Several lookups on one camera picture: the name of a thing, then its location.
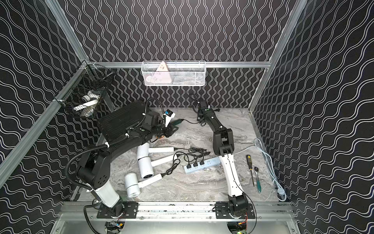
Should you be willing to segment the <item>white hair dryer middle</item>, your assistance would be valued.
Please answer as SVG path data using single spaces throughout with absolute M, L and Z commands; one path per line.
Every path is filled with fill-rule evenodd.
M 143 157 L 137 160 L 140 175 L 143 179 L 154 176 L 153 168 L 173 160 L 173 155 L 152 161 L 150 157 Z

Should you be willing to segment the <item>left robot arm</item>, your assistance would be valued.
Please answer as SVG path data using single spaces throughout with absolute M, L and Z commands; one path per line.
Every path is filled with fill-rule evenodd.
M 123 107 L 99 120 L 99 127 L 106 138 L 106 143 L 88 146 L 83 152 L 73 157 L 78 161 L 77 182 L 69 173 L 72 164 L 65 168 L 67 180 L 92 192 L 107 209 L 122 210 L 122 199 L 110 183 L 110 166 L 114 159 L 123 153 L 141 146 L 154 136 L 170 137 L 177 127 L 170 121 L 175 113 L 166 110 L 163 113 L 148 111 L 143 106 Z

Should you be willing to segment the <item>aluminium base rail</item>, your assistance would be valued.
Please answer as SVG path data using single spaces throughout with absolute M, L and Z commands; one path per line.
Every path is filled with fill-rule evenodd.
M 254 202 L 246 212 L 231 214 L 226 202 L 126 202 L 123 221 L 288 221 L 293 208 L 287 202 Z

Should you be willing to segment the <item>white items in basket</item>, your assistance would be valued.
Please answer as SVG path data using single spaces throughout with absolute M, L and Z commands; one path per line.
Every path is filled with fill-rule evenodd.
M 81 117 L 91 117 L 94 114 L 95 108 L 99 103 L 101 95 L 94 91 L 89 91 L 82 97 L 83 104 L 79 104 L 73 107 L 73 110 L 80 113 Z

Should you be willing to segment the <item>black plastic tool case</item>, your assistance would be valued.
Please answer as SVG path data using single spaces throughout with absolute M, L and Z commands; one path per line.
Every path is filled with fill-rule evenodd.
M 144 118 L 145 103 L 134 101 L 98 120 L 98 127 L 108 142 L 117 140 Z

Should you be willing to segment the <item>pink triangular card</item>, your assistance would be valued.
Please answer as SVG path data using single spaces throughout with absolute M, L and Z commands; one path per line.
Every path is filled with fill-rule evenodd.
M 148 82 L 153 84 L 170 84 L 172 79 L 169 73 L 167 64 L 162 61 L 160 62 L 156 72 L 147 78 Z

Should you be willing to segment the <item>green hair dryer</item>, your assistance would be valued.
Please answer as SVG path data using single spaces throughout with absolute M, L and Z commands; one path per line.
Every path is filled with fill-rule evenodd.
M 178 119 L 178 120 L 175 120 L 169 123 L 167 127 L 161 127 L 161 129 L 159 130 L 156 136 L 158 138 L 162 138 L 162 137 L 168 138 L 172 136 L 179 129 L 177 125 L 181 124 L 183 121 L 184 119 Z

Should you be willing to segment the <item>light blue power strip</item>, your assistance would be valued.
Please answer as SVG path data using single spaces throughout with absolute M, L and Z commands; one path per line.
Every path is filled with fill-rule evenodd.
M 196 171 L 203 170 L 205 168 L 217 166 L 219 164 L 221 164 L 220 159 L 218 157 L 215 157 L 215 158 L 207 159 L 207 160 L 195 163 L 195 164 L 188 164 L 184 166 L 184 170 L 186 174 L 191 174 Z

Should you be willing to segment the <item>white hair dryer lower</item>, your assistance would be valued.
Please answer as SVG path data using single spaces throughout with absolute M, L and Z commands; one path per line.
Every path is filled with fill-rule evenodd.
M 141 188 L 158 182 L 162 179 L 161 174 L 154 175 L 151 178 L 145 179 L 143 181 L 138 181 L 137 175 L 135 173 L 128 173 L 125 176 L 125 187 L 128 198 L 134 198 L 141 194 Z

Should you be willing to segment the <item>clear wall basket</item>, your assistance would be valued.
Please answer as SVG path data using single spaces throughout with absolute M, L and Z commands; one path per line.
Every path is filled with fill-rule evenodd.
M 153 75 L 162 61 L 143 61 L 141 74 L 146 86 L 204 86 L 206 83 L 206 62 L 203 60 L 177 61 L 163 60 L 172 79 L 170 84 L 153 84 L 147 78 Z

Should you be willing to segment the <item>white hair dryer upper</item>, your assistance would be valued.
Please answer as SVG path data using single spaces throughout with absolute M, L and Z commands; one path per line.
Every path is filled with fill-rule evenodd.
M 150 147 L 149 143 L 144 143 L 143 145 L 140 145 L 137 147 L 137 160 L 140 160 L 142 158 L 146 158 L 149 156 L 149 154 L 153 153 L 169 153 L 174 152 L 174 147 Z

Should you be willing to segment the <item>green handled wrench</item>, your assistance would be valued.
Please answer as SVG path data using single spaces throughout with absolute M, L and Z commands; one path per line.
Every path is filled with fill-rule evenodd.
M 258 193 L 261 193 L 262 192 L 262 187 L 261 187 L 261 182 L 260 182 L 260 179 L 259 179 L 259 168 L 254 167 L 254 171 L 255 171 L 255 177 L 256 177 L 257 191 L 258 191 Z

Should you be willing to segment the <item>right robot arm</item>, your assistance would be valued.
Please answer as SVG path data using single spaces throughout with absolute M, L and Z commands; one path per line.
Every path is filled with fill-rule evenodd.
M 254 205 L 244 192 L 235 168 L 233 131 L 219 121 L 207 101 L 200 98 L 197 103 L 197 119 L 205 122 L 213 131 L 213 151 L 224 169 L 230 214 L 232 216 L 247 214 L 249 218 L 256 218 Z

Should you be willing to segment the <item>yellow black screwdriver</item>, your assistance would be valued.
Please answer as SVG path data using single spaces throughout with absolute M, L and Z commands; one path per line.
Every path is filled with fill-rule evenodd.
M 255 184 L 254 184 L 254 178 L 253 178 L 253 167 L 252 167 L 251 156 L 250 155 L 246 155 L 246 160 L 247 160 L 247 165 L 248 165 L 248 168 L 249 168 L 249 171 L 250 171 L 250 174 L 251 174 L 252 184 L 253 184 L 253 186 L 255 186 Z

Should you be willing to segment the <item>white hair dryer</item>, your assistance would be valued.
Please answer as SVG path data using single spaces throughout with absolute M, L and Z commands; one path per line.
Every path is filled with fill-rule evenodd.
M 125 176 L 125 187 L 128 198 L 134 198 L 141 194 L 141 188 L 158 182 L 162 179 L 161 174 L 154 175 L 151 178 L 145 179 L 143 181 L 138 181 L 137 175 L 135 173 L 128 173 Z
M 144 143 L 143 145 L 140 145 L 137 147 L 137 160 L 140 160 L 142 158 L 146 158 L 149 156 L 149 154 L 153 153 L 169 153 L 174 152 L 174 147 L 150 147 L 149 143 Z
M 143 179 L 154 176 L 153 168 L 173 160 L 173 155 L 152 161 L 150 157 L 143 157 L 137 160 L 140 175 Z

